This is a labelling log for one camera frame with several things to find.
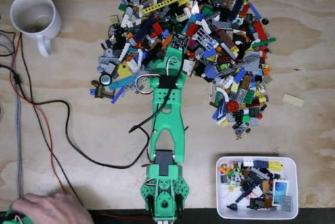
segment wooden table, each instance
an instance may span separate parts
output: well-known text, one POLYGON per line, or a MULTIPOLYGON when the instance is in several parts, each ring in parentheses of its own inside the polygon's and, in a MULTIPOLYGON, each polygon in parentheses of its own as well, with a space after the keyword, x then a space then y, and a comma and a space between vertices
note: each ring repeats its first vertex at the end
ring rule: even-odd
MULTIPOLYGON (((0 29, 13 30, 9 8, 13 0, 0 0, 0 29)), ((115 105, 90 96, 91 80, 98 78, 97 57, 106 40, 109 16, 120 13, 120 0, 53 0, 63 27, 52 41, 52 56, 43 58, 33 40, 24 37, 25 55, 35 98, 62 98, 71 104, 69 134, 89 156, 105 163, 127 164, 144 145, 140 132, 130 127, 151 112, 151 96, 127 93, 115 105)), ((298 167, 300 207, 335 207, 335 23, 334 0, 250 0, 263 17, 272 43, 270 102, 260 126, 241 140, 230 127, 219 127, 211 119, 208 105, 211 84, 193 77, 183 90, 182 114, 186 132, 184 178, 190 195, 186 207, 215 207, 215 163, 226 154, 279 154, 295 160, 298 167), (282 102, 284 93, 305 100, 303 107, 282 102)), ((1 58, 0 63, 9 64, 1 58)), ((24 79, 21 56, 17 70, 24 79)), ((16 198, 16 136, 14 93, 8 71, 0 70, 0 210, 16 198)), ((127 170, 97 166, 82 158, 64 134, 66 108, 44 105, 54 142, 54 152, 69 179, 92 209, 143 208, 139 188, 146 170, 145 155, 127 170)), ((22 112, 24 191, 42 195, 59 191, 48 152, 32 107, 22 112)), ((159 146, 169 145, 163 135, 159 146)), ((65 179, 58 170, 61 180, 65 179)))

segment robotic arm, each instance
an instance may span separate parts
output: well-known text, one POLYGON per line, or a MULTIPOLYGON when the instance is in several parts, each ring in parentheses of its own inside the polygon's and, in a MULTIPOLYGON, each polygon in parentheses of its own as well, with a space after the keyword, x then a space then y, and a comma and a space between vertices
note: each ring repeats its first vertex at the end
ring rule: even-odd
MULTIPOLYGON (((150 78, 153 87, 153 112, 162 105, 171 81, 176 79, 182 68, 183 52, 172 46, 167 48, 163 60, 151 63, 151 72, 160 74, 150 78)), ((182 177, 184 162, 185 133, 181 116, 182 88, 186 74, 181 72, 162 111, 152 119, 152 135, 150 140, 150 159, 147 166, 147 179, 141 187, 141 194, 146 201, 146 209, 151 211, 153 219, 159 224, 171 224, 181 218, 184 202, 188 196, 188 186, 182 177), (168 130, 174 142, 174 150, 157 150, 156 142, 163 130, 168 130)))

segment red wire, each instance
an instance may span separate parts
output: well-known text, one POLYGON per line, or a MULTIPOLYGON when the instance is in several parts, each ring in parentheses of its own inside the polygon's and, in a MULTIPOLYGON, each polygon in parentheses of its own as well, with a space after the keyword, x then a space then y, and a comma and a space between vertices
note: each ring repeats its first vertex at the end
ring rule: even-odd
POLYGON ((121 218, 121 219, 132 219, 132 220, 153 220, 150 218, 139 218, 139 217, 132 217, 132 216, 123 216, 123 215, 108 215, 108 214, 99 214, 97 216, 110 216, 115 218, 121 218))
POLYGON ((14 65, 14 62, 15 62, 16 57, 17 57, 17 52, 18 52, 18 49, 19 49, 19 44, 20 44, 20 40, 21 40, 21 35, 22 35, 22 33, 20 33, 19 39, 17 40, 16 50, 15 50, 15 53, 14 53, 14 57, 13 57, 12 63, 11 63, 11 65, 10 65, 10 73, 9 73, 10 84, 12 85, 12 87, 13 87, 15 93, 16 93, 20 98, 22 98, 22 99, 23 99, 24 101, 26 101, 27 103, 33 105, 33 107, 35 107, 36 109, 38 109, 38 110, 41 112, 41 114, 42 114, 42 116, 43 116, 43 118, 44 118, 44 120, 45 120, 45 122, 46 122, 46 124, 47 124, 48 133, 49 133, 49 138, 50 138, 50 161, 51 161, 52 171, 53 171, 54 175, 56 176, 56 178, 57 178, 57 180, 58 180, 58 182, 59 182, 59 184, 60 184, 62 190, 67 194, 67 191, 65 190, 65 188, 64 188, 64 186, 63 186, 61 180, 59 179, 59 177, 58 177, 58 175, 57 175, 57 173, 56 173, 56 170, 55 170, 55 168, 54 168, 53 158, 52 158, 52 147, 53 147, 53 146, 52 146, 52 137, 51 137, 51 131, 50 131, 50 127, 49 127, 49 123, 48 123, 47 117, 45 116, 43 110, 42 110, 40 107, 38 107, 37 105, 34 105, 31 101, 29 101, 29 100, 25 99, 23 96, 21 96, 21 95, 19 94, 18 90, 16 90, 16 88, 15 88, 15 86, 14 86, 14 84, 13 84, 13 80, 12 80, 12 69, 13 69, 13 65, 14 65))

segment yellow lego technic beam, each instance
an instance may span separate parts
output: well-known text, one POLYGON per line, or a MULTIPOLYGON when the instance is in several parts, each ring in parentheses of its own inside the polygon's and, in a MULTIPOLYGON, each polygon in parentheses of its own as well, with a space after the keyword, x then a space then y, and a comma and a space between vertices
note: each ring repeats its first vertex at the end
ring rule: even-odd
POLYGON ((157 3, 155 5, 152 5, 152 6, 148 7, 148 8, 144 8, 142 10, 142 12, 143 12, 143 14, 146 15, 146 14, 148 14, 150 12, 153 12, 153 11, 155 11, 157 9, 163 8, 163 7, 167 6, 167 5, 170 5, 171 3, 175 3, 175 2, 178 2, 178 1, 180 1, 180 0, 165 0, 165 1, 162 1, 161 3, 157 3))

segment sorted lego pieces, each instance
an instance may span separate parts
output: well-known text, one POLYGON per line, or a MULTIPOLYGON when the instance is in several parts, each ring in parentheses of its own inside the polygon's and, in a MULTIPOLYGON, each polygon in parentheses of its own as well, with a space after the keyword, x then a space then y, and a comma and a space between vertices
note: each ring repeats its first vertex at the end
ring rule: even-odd
MULTIPOLYGON (((102 43, 96 82, 103 95, 96 97, 113 98, 115 103, 129 91, 148 94, 151 63, 163 59, 172 47, 183 51, 188 76, 213 84, 210 104, 218 125, 232 123, 238 139, 259 125, 269 101, 266 86, 272 80, 265 62, 271 53, 268 44, 276 39, 264 30, 269 20, 251 1, 121 0, 118 9, 121 16, 110 16, 108 39, 102 43), (104 91, 106 86, 113 95, 104 91)), ((167 63, 166 76, 174 61, 167 63)), ((284 96, 302 105, 293 98, 284 96)))
POLYGON ((283 165, 270 161, 248 160, 220 164, 220 182, 223 205, 238 211, 239 206, 270 211, 292 211, 292 197, 288 196, 288 181, 276 172, 283 165))

